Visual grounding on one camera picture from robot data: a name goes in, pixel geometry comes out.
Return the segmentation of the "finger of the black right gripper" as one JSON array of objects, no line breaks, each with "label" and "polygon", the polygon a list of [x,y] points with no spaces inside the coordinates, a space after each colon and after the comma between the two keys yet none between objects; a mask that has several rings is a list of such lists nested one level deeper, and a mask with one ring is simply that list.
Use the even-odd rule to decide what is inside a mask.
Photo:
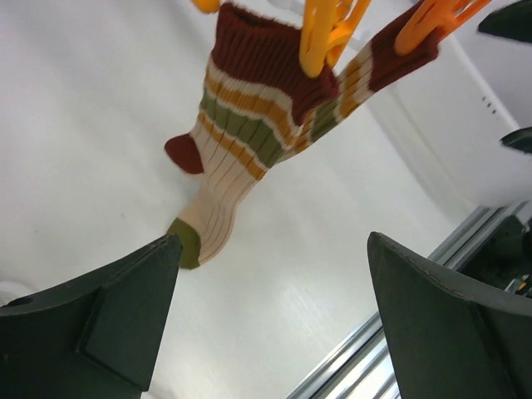
[{"label": "finger of the black right gripper", "polygon": [[372,232],[367,256],[401,397],[529,398],[531,301]]}]

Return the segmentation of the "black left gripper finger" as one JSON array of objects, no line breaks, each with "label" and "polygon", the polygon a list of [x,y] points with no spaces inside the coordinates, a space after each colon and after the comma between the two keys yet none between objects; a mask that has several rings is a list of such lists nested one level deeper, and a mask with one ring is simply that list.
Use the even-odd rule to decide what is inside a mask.
[{"label": "black left gripper finger", "polygon": [[1,307],[3,398],[139,398],[150,388],[182,250],[163,236]]}]

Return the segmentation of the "beige brown patterned sock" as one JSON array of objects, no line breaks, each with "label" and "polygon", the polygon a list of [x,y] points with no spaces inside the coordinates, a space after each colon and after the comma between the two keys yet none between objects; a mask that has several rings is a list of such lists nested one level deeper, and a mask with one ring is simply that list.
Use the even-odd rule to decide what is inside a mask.
[{"label": "beige brown patterned sock", "polygon": [[412,52],[395,52],[409,9],[386,25],[344,67],[305,75],[301,32],[234,3],[218,14],[195,126],[165,143],[171,160],[199,180],[198,194],[169,231],[180,238],[180,267],[197,268],[227,243],[237,208],[275,165],[306,150],[373,94],[435,60],[441,33]]}]

